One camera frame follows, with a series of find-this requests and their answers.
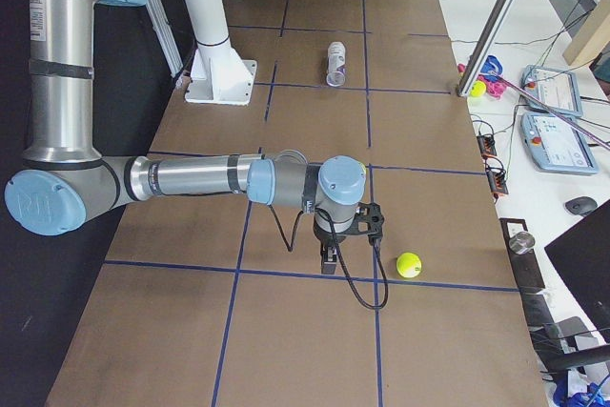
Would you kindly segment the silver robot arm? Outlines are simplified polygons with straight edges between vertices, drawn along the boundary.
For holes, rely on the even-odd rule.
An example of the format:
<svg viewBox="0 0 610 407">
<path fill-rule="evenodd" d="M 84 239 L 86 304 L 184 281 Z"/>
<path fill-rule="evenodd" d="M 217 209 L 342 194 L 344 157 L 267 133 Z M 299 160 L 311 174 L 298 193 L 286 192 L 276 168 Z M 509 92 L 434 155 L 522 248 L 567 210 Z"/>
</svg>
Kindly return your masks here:
<svg viewBox="0 0 610 407">
<path fill-rule="evenodd" d="M 93 145 L 94 8 L 147 0 L 30 0 L 32 141 L 24 169 L 7 183 L 12 218 L 35 234 L 59 235 L 117 207 L 154 196 L 244 194 L 314 218 L 325 274 L 344 266 L 341 242 L 365 235 L 377 247 L 383 218 L 363 202 L 366 172 L 339 155 L 312 164 L 302 153 L 153 160 L 105 156 Z"/>
</svg>

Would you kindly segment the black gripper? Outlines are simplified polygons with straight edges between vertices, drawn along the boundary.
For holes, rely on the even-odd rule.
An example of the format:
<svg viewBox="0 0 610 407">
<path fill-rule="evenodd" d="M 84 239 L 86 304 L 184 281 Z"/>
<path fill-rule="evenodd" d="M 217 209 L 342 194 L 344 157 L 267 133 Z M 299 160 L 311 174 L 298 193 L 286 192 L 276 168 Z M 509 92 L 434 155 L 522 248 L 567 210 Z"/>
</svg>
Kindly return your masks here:
<svg viewBox="0 0 610 407">
<path fill-rule="evenodd" d="M 335 224 L 335 235 L 333 235 L 327 220 L 321 218 L 314 220 L 314 235 L 320 242 L 320 272 L 323 275 L 333 275 L 336 272 L 336 249 L 347 237 L 346 231 L 350 227 L 351 224 L 348 222 Z"/>
</svg>

